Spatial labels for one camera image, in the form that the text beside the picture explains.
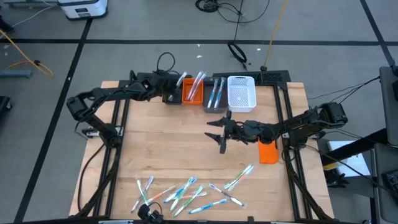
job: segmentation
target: gray floor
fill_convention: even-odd
[[[235,25],[217,13],[205,14],[194,0],[109,0],[109,14],[93,21],[89,39],[231,39]],[[228,1],[239,6],[238,0]],[[367,0],[386,41],[398,41],[398,7],[395,0]],[[256,17],[266,1],[245,1],[247,19]],[[257,22],[239,26],[238,39],[269,40],[283,0],[271,0],[268,11]],[[40,9],[9,9],[3,18],[15,24]],[[224,12],[230,19],[236,16]],[[16,27],[13,38],[79,39],[85,21],[71,22],[60,9],[50,9]],[[289,1],[276,40],[377,41],[361,3],[357,0]],[[0,129],[0,223],[12,222],[43,143],[77,44],[19,44],[32,59],[38,59],[54,73],[46,77],[34,70],[31,79],[2,78],[0,95],[12,98],[14,108],[1,121]],[[250,71],[264,63],[267,45],[241,45]],[[398,60],[398,47],[389,47]],[[100,86],[104,80],[128,77],[129,70],[155,70],[157,57],[172,52],[177,71],[196,74],[243,72],[226,45],[197,44],[85,44],[68,96]],[[0,68],[23,60],[10,44],[0,44]],[[167,60],[161,66],[167,67]],[[380,46],[274,45],[269,70],[289,70],[294,82],[304,82],[307,96],[314,97],[378,76],[386,66]],[[312,106],[338,95],[312,100]],[[343,103],[349,118],[345,130],[364,136],[385,126],[378,82],[373,82]],[[73,133],[75,122],[64,107],[58,120],[42,172],[30,201],[25,221],[65,218],[78,178],[84,139]],[[330,134],[328,139],[350,139]],[[336,218],[360,222],[370,217],[368,199],[342,190],[330,190]]]

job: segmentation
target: wooden table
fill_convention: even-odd
[[[103,82],[102,87],[117,85],[118,82]],[[293,115],[303,113],[308,109],[303,83],[288,83],[288,88]],[[256,108],[251,113],[233,113],[233,119],[277,123],[272,87],[257,86],[256,92]],[[282,92],[280,97],[286,118]],[[114,102],[106,102],[96,115],[103,121],[110,122],[113,107]],[[119,111],[120,122],[123,107]],[[206,114],[201,106],[166,105],[160,98],[155,98],[150,103],[131,101],[111,218],[139,219],[136,211],[130,214],[139,196],[136,178],[141,178],[142,182],[146,183],[149,176],[155,177],[148,191],[148,197],[151,197],[172,185],[182,186],[191,176],[197,177],[197,183],[190,187],[188,192],[193,192],[203,184],[209,195],[196,198],[188,206],[192,209],[222,199],[221,194],[208,187],[209,183],[222,188],[248,164],[253,163],[256,165],[254,172],[231,192],[231,195],[247,204],[245,209],[229,202],[194,215],[189,215],[184,210],[177,219],[245,221],[248,216],[253,216],[255,221],[293,221],[284,161],[279,158],[279,162],[274,165],[259,164],[257,144],[247,146],[236,141],[228,141],[226,154],[220,154],[217,143],[203,133],[222,133],[222,128],[206,125],[206,122],[215,121],[222,116],[224,114]],[[317,146],[314,140],[308,140],[307,144]],[[87,142],[81,168],[100,145],[100,138]],[[319,154],[313,149],[305,148],[301,150],[301,155],[309,192],[326,214],[333,217]],[[103,156],[104,149],[91,161],[86,170],[81,194],[82,205],[90,199],[98,186]],[[107,196],[108,191],[105,190],[100,214],[104,213]],[[297,196],[301,217],[305,217],[301,194]],[[71,215],[77,213],[76,202],[77,186],[70,209]],[[161,205],[165,219],[171,219],[170,203]]]

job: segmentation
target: white mesh basket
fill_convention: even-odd
[[[227,89],[230,111],[248,113],[256,107],[256,87],[253,77],[228,77]]]

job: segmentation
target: orange container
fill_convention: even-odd
[[[182,103],[187,105],[201,105],[203,103],[203,81],[198,84],[198,90],[193,98],[193,101],[187,101],[186,98],[189,95],[189,91],[191,91],[194,78],[184,78],[184,83],[182,85]]]
[[[263,144],[259,140],[259,158],[261,164],[275,164],[278,162],[279,154],[275,141],[272,141],[271,144]]]

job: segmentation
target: white cable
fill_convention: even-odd
[[[52,7],[55,7],[55,6],[56,6],[56,5],[53,5],[53,6],[52,6],[51,4],[49,4],[49,3],[47,3],[47,2],[45,2],[45,1],[43,1],[43,0],[42,0],[42,2],[43,2],[44,4],[46,4],[46,5],[49,5],[50,7],[46,7],[45,9],[42,9],[42,10],[40,10],[39,12],[36,12],[33,16],[30,16],[29,18],[24,19],[23,21],[17,22],[16,24],[12,25],[12,27],[18,26],[19,24],[21,24],[21,23],[23,23],[23,22],[26,22],[26,21],[28,21],[28,20],[31,20],[31,19],[33,19],[35,16],[37,16],[37,15],[39,15],[40,13],[46,11],[47,9],[51,9]]]

